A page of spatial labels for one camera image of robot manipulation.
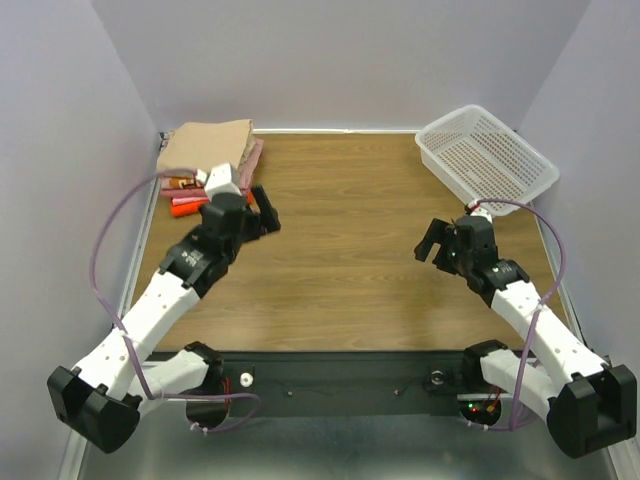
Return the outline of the white plastic basket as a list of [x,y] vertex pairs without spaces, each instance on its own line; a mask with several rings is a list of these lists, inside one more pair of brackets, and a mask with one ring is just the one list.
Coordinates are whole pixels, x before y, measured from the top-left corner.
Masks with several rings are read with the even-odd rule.
[[479,105],[467,105],[415,135],[423,165],[463,204],[487,199],[503,217],[547,191],[558,168],[514,130]]

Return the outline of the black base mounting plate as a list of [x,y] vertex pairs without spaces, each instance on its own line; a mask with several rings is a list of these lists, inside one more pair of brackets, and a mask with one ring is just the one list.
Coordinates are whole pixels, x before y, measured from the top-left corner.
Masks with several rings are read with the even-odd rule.
[[489,387],[470,386],[462,376],[460,350],[232,352],[223,355],[228,386],[215,393],[247,390],[259,396],[224,402],[186,404],[189,418],[217,422],[243,417],[256,408],[261,417],[339,417],[380,415],[456,416],[462,399],[483,400]]

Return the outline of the orange folded t-shirt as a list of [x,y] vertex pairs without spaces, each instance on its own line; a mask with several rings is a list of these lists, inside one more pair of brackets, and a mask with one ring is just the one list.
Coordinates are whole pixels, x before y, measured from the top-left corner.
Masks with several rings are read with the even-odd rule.
[[190,203],[190,204],[185,204],[185,205],[179,205],[179,206],[172,206],[170,203],[170,214],[175,217],[175,218],[179,218],[179,217],[184,217],[184,216],[188,216],[188,215],[193,215],[196,214],[199,211],[199,208],[208,203],[209,200],[207,201],[203,201],[203,202],[196,202],[196,203]]

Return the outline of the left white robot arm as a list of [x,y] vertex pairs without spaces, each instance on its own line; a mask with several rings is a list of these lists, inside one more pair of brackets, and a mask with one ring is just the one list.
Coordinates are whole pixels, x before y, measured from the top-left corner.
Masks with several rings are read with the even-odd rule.
[[160,402],[181,400],[193,430],[227,430],[204,415],[207,403],[228,411],[234,400],[222,355],[201,342],[143,370],[142,363],[170,328],[222,279],[241,247],[280,230],[277,210],[264,188],[216,193],[199,209],[201,222],[167,252],[138,301],[116,316],[104,340],[73,368],[57,367],[47,388],[58,419],[102,452],[113,453],[132,436],[144,415]]

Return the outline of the dark pink folded t-shirt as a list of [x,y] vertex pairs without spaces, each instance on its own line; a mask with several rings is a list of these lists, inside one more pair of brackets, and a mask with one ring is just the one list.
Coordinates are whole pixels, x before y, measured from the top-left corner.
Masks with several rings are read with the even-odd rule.
[[233,193],[237,195],[247,196],[249,191],[247,189],[239,189],[237,187],[219,187],[214,189],[161,189],[160,195],[168,198],[209,198],[220,193]]

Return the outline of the beige t-shirt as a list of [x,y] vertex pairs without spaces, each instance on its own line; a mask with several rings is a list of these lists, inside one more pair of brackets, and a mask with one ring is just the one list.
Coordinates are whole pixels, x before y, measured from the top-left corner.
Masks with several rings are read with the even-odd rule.
[[158,170],[200,169],[229,163],[235,168],[255,145],[253,121],[187,122],[174,130],[157,160]]

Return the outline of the pink printed folded t-shirt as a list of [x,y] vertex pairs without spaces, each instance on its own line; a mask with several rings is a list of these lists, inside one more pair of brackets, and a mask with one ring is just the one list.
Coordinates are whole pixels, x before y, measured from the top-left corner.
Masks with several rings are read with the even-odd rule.
[[[257,168],[259,159],[260,159],[260,155],[262,153],[263,150],[263,146],[264,146],[264,140],[257,138],[255,140],[255,144],[250,152],[250,154],[248,155],[248,157],[243,160],[240,164],[240,169],[239,169],[239,178],[238,178],[238,185],[240,189],[247,189],[248,191],[250,191],[251,188],[251,184],[252,184],[252,180],[253,180],[253,175],[254,175],[254,171]],[[195,188],[203,188],[203,186],[194,186],[192,185],[190,188],[177,188],[177,179],[176,178],[170,178],[170,179],[163,179],[162,180],[162,186],[161,189],[195,189]]]

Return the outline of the light pink folded t-shirt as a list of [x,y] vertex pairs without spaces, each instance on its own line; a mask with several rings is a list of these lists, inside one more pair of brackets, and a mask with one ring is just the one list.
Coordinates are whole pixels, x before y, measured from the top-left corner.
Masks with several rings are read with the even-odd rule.
[[185,204],[190,204],[190,203],[196,203],[196,202],[203,202],[203,201],[207,201],[208,198],[206,196],[203,197],[175,197],[171,199],[171,205],[172,206],[179,206],[179,205],[185,205]]

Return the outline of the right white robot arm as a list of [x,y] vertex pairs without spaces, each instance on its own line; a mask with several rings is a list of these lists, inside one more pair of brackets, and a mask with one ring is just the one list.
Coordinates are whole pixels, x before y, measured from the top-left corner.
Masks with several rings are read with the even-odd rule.
[[571,458],[636,435],[636,377],[584,345],[542,303],[521,266],[500,257],[490,214],[453,222],[433,219],[414,255],[462,277],[539,362],[533,366],[497,340],[481,342],[464,351],[460,378],[466,387],[492,385],[513,395],[546,423],[556,445]]

